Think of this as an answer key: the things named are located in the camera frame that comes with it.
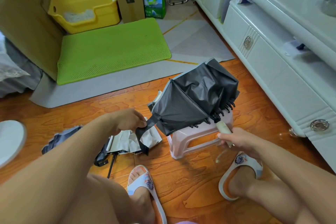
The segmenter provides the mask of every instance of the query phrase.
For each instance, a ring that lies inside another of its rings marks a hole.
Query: pink plastic stool
[[[221,120],[224,121],[225,124],[230,129],[232,129],[233,126],[232,112],[228,113],[225,110],[223,110],[223,112],[224,116],[220,115]],[[198,125],[198,128],[191,128],[191,127],[183,128],[179,131],[174,132],[172,135],[167,136],[168,143],[170,145],[170,155],[172,156],[172,158],[179,159],[182,158],[187,153],[202,150],[214,144],[219,144],[220,139],[216,138],[212,141],[205,142],[200,145],[188,148],[188,144],[190,141],[218,131],[214,121],[211,119],[209,120],[210,124],[206,124],[205,122],[203,122]]]

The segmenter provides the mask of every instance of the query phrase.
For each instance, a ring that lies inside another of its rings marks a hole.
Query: floral slipper
[[[133,181],[130,185],[127,186],[128,195],[132,196],[134,192],[136,191],[136,189],[139,187],[144,187],[148,189],[148,191],[150,192],[150,194],[152,195],[155,201],[157,210],[161,216],[162,224],[167,224],[167,218],[166,218],[165,212],[163,211],[162,205],[160,204],[159,198],[156,194],[153,180],[151,178],[151,175],[149,174],[148,169],[144,167],[143,165],[138,165],[135,168],[133,168],[133,170],[138,167],[142,168],[145,173],[140,175],[135,181]]]
[[[263,166],[260,165],[254,158],[249,157],[242,151],[238,152],[232,165],[222,176],[218,184],[219,192],[226,200],[234,201],[238,199],[238,197],[233,198],[232,195],[229,193],[229,182],[236,174],[236,172],[238,171],[238,167],[240,166],[251,167],[254,170],[256,179],[259,179],[263,172]]]

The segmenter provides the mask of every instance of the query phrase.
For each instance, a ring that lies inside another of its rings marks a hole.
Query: foot
[[[256,181],[251,167],[240,166],[229,182],[229,192],[236,197],[245,197]]]
[[[135,168],[128,179],[128,185],[134,182],[140,175],[144,174],[145,170],[141,167]],[[149,190],[144,187],[139,187],[136,189],[134,194],[130,196],[131,200],[135,204],[135,209],[137,209],[139,214],[140,224],[154,224],[155,222],[155,212],[151,202],[151,195]]]

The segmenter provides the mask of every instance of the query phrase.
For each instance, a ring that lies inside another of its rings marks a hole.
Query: orange wooden floor
[[[308,139],[288,136],[289,125],[238,58],[223,62],[222,65],[239,80],[240,95],[233,110],[235,126],[270,140],[331,172]],[[42,147],[57,132],[86,124],[103,113],[124,108],[135,108],[150,117],[146,104],[155,98],[158,90],[163,90],[167,81],[168,78],[162,78],[52,109],[30,102],[28,98],[31,92],[1,99],[0,121],[22,122],[27,127],[27,141],[19,155],[0,169],[0,184],[41,156]],[[218,182],[231,165],[235,153],[222,157],[221,162],[216,164],[215,158],[220,152],[214,146],[174,160],[170,156],[168,142],[163,138],[162,143],[153,148],[148,157],[142,154],[118,156],[111,179],[126,186],[133,167],[145,165],[153,176],[169,223],[183,220],[212,224],[279,223],[254,202],[246,199],[228,202],[221,197]],[[109,165],[93,166],[90,172],[106,176],[108,169]],[[267,169],[263,176],[264,179],[270,178]]]

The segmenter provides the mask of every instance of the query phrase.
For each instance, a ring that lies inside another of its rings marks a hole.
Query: green mesh mat
[[[68,35],[57,63],[57,84],[169,58],[170,50],[154,18]]]

